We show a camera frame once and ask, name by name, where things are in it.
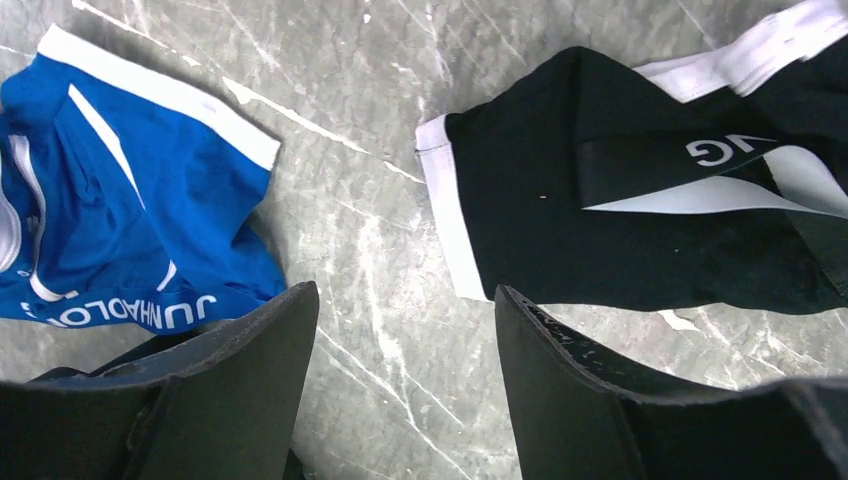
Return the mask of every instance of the marble floor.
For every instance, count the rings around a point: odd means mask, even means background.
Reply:
[[[51,23],[213,92],[283,140],[257,215],[322,313],[294,448],[320,479],[520,478],[493,306],[456,298],[415,126],[572,45],[627,65],[728,43],[791,0],[0,0],[0,80]],[[551,306],[655,368],[727,388],[848,371],[848,313]],[[91,369],[134,326],[0,322],[0,378]]]

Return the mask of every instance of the boxer briefs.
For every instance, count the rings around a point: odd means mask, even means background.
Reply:
[[[846,305],[848,19],[832,0],[632,70],[566,49],[417,129],[454,288],[652,311]]]
[[[53,26],[0,90],[0,317],[175,334],[285,289],[245,225],[279,142]]]

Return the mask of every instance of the elastic waistband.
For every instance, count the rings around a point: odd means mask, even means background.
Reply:
[[[187,83],[118,57],[56,25],[39,42],[38,54],[194,118],[265,170],[271,170],[274,165],[280,142],[244,120],[221,100]]]
[[[635,71],[684,103],[724,87],[746,96],[790,63],[809,60],[846,35],[848,17],[836,0],[805,0],[769,15],[724,48]]]

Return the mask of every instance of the white stripe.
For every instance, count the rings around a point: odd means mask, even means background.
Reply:
[[[280,142],[241,118],[224,102],[191,85],[124,60],[56,25],[39,43],[38,53],[202,122],[266,170],[274,164]]]
[[[3,167],[0,155],[0,272],[12,266],[21,251],[21,217],[15,207],[9,203],[2,188]]]
[[[132,169],[130,168],[130,163],[127,161],[126,155],[124,155],[124,149],[121,148],[121,140],[118,138],[118,135],[116,135],[115,131],[109,127],[106,120],[97,113],[97,110],[88,103],[88,100],[86,100],[83,94],[77,90],[77,87],[74,85],[68,87],[68,95],[71,97],[71,100],[73,100],[77,108],[79,108],[82,116],[85,117],[86,121],[88,121],[88,124],[91,125],[91,128],[93,128],[95,133],[97,133],[97,136],[100,137],[100,140],[102,140],[106,145],[106,148],[109,149],[109,153],[112,154],[112,157],[121,167],[121,170],[124,171],[124,175],[126,175],[127,180],[130,181],[133,190],[135,190],[138,201],[141,202],[141,208],[144,208],[144,200],[141,198],[141,193],[139,193],[138,186],[135,184],[135,176],[132,173]]]
[[[750,95],[797,60],[809,60],[848,35],[835,0],[805,0],[764,18],[724,48],[636,68],[680,102],[724,87]]]
[[[41,240],[44,238],[44,229],[47,226],[47,201],[44,198],[44,192],[41,190],[41,185],[35,176],[35,171],[32,168],[32,157],[30,156],[29,140],[26,137],[12,135],[9,137],[9,143],[12,145],[12,157],[15,159],[15,164],[18,166],[21,174],[29,185],[35,196],[35,201],[38,203],[38,210],[41,216],[41,221],[38,222],[38,230],[35,232],[35,243],[33,245],[33,269],[32,275],[29,277],[29,284],[36,295],[42,300],[48,302],[58,302],[63,298],[56,292],[41,283],[38,278],[38,262],[41,257]]]
[[[174,261],[172,260],[171,263],[168,264],[168,273],[165,274],[165,278],[163,278],[159,286],[156,287],[156,291],[161,292],[162,290],[165,290],[165,287],[167,287],[171,280],[174,279],[174,275],[176,274],[177,266],[174,265]]]
[[[781,147],[765,160],[783,197],[750,182],[717,176],[587,210],[697,215],[763,208],[848,218],[848,196],[815,154]]]
[[[442,243],[456,294],[473,300],[486,300],[459,203],[456,168],[451,144],[445,132],[445,116],[419,126],[415,136],[416,150],[424,168],[430,204],[436,220],[436,231]]]

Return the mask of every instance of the brand logo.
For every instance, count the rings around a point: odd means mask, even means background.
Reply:
[[[136,299],[130,302],[123,298],[112,298],[110,300],[98,300],[89,302],[82,307],[73,307],[65,310],[59,315],[59,319],[47,318],[43,321],[56,327],[85,327],[92,322],[95,325],[102,324],[108,320],[125,320],[131,318],[140,325],[146,325],[158,330],[173,330],[177,325],[191,325],[195,319],[206,318],[206,307],[216,303],[217,298],[212,295],[203,295],[194,303],[178,303],[176,305],[160,305],[147,300]],[[21,303],[24,313],[38,320],[32,313],[28,303]]]
[[[686,145],[686,150],[692,158],[701,158],[698,165],[703,167],[717,167],[729,162],[738,152],[751,153],[756,150],[748,142],[776,142],[769,138],[749,137],[746,135],[728,135],[725,137],[729,143],[719,142],[717,140],[698,140]],[[710,160],[704,158],[710,155],[720,153],[721,157]]]

